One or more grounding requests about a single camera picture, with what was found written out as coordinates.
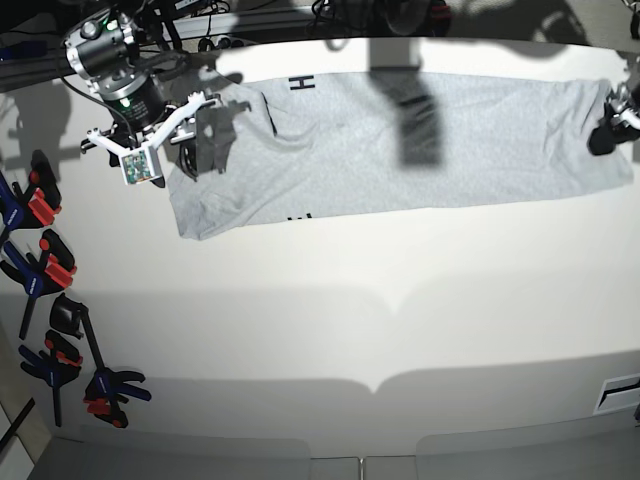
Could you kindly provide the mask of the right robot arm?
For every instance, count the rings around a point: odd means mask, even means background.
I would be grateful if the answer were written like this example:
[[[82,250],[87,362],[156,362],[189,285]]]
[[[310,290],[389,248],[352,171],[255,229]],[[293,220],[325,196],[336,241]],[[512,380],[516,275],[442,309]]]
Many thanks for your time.
[[[87,99],[110,113],[97,133],[124,150],[140,147],[201,89],[203,65],[184,49],[176,21],[193,12],[190,1],[90,1],[61,48],[85,82]]]

